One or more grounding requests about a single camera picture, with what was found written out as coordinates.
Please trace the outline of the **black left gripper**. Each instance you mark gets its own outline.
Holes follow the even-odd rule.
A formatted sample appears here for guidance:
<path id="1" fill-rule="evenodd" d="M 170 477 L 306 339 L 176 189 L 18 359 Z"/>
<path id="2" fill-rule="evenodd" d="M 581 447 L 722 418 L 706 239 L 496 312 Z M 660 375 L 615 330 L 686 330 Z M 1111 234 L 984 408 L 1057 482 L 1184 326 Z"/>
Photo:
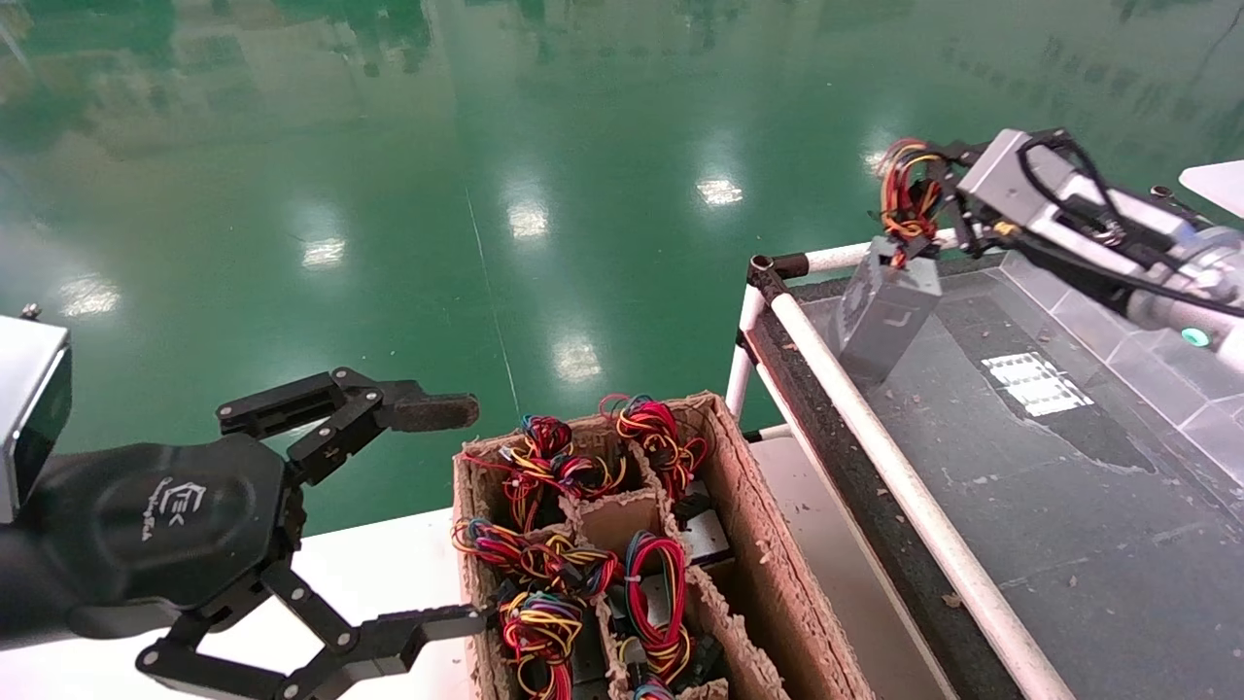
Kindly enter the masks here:
<path id="1" fill-rule="evenodd" d="M 294 482 L 323 482 L 388 430 L 460 430 L 479 412 L 470 393 L 430 394 L 417 380 L 338 367 L 223 403 L 218 441 L 53 456 L 25 505 L 25 635 L 132 638 L 175 620 L 136 669 L 208 699 L 338 699 L 357 683 L 407 674 L 430 643 L 484 633 L 486 609 L 347 624 L 280 562 L 305 521 Z M 299 426 L 311 430 L 286 463 L 261 443 Z M 215 623 L 267 597 L 323 643 L 309 663 L 282 674 L 199 652 Z"/>

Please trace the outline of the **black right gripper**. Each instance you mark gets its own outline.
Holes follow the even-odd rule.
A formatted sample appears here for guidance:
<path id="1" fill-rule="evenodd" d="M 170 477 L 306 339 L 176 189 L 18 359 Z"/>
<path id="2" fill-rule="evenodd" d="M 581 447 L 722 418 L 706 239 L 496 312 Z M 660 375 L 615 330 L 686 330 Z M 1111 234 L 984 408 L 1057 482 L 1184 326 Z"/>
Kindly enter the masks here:
<path id="1" fill-rule="evenodd" d="M 982 159 L 989 142 L 970 143 L 954 139 L 939 143 L 933 139 L 919 142 L 921 154 L 928 159 L 921 163 L 918 177 L 921 193 L 937 190 L 948 195 L 948 223 L 954 231 L 960 251 L 969 256 L 982 256 L 994 247 L 1018 252 L 1035 267 L 1047 271 L 1064 283 L 1088 283 L 1096 279 L 1084 259 L 1066 252 L 1052 242 L 1045 242 L 995 211 L 991 205 L 968 193 L 968 173 Z"/>

